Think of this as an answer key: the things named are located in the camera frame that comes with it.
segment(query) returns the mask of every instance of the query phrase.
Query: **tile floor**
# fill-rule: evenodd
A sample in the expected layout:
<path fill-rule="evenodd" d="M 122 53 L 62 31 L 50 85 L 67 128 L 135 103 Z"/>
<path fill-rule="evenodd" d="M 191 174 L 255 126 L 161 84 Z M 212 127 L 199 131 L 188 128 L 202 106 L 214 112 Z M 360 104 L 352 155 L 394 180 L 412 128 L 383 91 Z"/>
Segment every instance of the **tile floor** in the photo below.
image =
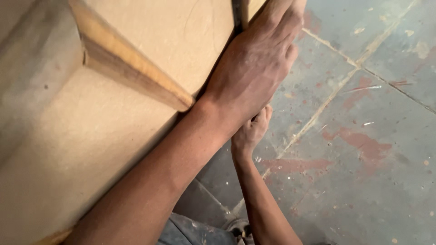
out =
<path fill-rule="evenodd" d="M 435 13 L 433 0 L 308 1 L 253 155 L 304 244 L 436 243 Z M 229 142 L 174 211 L 246 217 Z"/>

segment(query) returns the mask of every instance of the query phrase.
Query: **forearm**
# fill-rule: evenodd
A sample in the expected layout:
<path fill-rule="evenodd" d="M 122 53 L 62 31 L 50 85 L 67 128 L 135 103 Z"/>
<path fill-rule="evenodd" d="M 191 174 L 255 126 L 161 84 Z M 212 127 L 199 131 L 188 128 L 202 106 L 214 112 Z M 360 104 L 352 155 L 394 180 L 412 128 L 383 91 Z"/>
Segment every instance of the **forearm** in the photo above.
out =
<path fill-rule="evenodd" d="M 69 237 L 77 244 L 154 244 L 174 205 L 200 169 L 236 131 L 199 101 Z"/>
<path fill-rule="evenodd" d="M 233 161 L 256 243 L 302 245 L 257 171 L 251 156 L 233 157 Z"/>

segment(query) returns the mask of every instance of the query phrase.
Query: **person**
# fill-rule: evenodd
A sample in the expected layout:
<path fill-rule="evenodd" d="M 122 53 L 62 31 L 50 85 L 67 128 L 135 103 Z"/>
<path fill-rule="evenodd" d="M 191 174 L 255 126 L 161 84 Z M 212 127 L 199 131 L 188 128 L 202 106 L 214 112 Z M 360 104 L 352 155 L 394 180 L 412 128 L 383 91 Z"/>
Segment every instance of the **person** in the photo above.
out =
<path fill-rule="evenodd" d="M 85 215 L 65 244 L 156 244 L 188 184 L 234 135 L 232 155 L 255 242 L 300 245 L 249 155 L 271 116 L 267 104 L 297 58 L 293 40 L 305 5 L 270 0 L 230 43 L 190 112 Z"/>

